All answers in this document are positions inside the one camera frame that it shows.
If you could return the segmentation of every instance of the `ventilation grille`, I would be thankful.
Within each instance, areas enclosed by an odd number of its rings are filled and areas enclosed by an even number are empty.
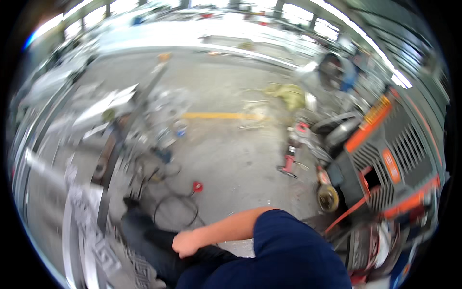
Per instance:
[[[394,189],[377,149],[366,142],[353,154],[353,160],[358,171],[367,166],[373,167],[380,181],[380,189],[371,195],[368,202],[370,208],[381,211],[388,207],[393,202]]]
[[[426,151],[412,124],[408,124],[391,142],[396,161],[409,174],[426,157]]]

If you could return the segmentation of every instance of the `red disc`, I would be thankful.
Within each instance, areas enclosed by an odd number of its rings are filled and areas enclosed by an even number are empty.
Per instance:
[[[193,192],[194,192],[194,193],[200,193],[200,192],[202,192],[202,188],[203,188],[202,183],[200,183],[200,182],[193,182]]]

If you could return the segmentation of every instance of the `shirt sleeve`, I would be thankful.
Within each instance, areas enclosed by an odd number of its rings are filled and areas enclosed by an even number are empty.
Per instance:
[[[256,257],[307,246],[330,245],[313,228],[280,209],[261,214],[255,222]]]

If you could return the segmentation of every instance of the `yellow painted stripe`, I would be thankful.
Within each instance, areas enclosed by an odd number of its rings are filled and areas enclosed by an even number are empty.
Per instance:
[[[251,120],[264,120],[269,119],[258,114],[245,114],[234,112],[186,112],[183,118],[203,118],[203,119],[251,119]]]

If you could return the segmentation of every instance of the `fist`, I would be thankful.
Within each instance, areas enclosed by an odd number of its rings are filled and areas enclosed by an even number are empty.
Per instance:
[[[194,255],[199,249],[194,231],[179,232],[173,239],[172,249],[180,255],[181,259]]]

